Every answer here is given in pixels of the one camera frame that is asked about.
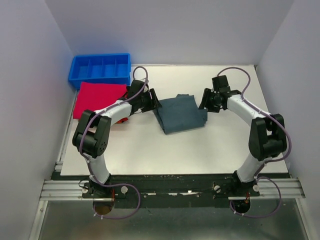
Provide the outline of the grey blue t shirt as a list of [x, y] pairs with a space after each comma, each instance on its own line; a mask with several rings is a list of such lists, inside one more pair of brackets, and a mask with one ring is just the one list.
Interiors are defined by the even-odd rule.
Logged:
[[198, 108], [194, 95], [178, 94], [159, 102], [161, 107], [153, 113], [166, 135], [202, 128], [208, 120], [207, 110]]

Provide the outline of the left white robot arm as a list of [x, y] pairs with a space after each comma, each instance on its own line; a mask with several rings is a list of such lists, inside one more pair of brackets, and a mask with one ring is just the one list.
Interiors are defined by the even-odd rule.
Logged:
[[126, 93], [111, 105], [95, 111], [85, 110], [76, 127], [72, 144], [85, 159], [89, 170], [89, 186], [82, 188], [88, 193], [91, 188], [101, 198], [110, 194], [111, 188], [137, 188], [129, 183], [109, 184], [111, 176], [107, 169], [104, 152], [107, 149], [112, 125], [137, 111], [148, 112], [161, 108], [156, 92], [149, 88], [149, 80], [133, 80]]

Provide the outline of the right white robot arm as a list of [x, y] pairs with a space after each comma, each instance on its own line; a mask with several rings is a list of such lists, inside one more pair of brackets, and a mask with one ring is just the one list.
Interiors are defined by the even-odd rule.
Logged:
[[205, 88], [199, 109], [211, 113], [229, 110], [250, 127], [249, 155], [232, 174], [229, 190], [236, 196], [255, 184], [259, 172], [273, 158], [287, 150], [284, 118], [269, 114], [246, 100], [239, 90], [231, 90], [225, 75], [212, 78], [213, 88]]

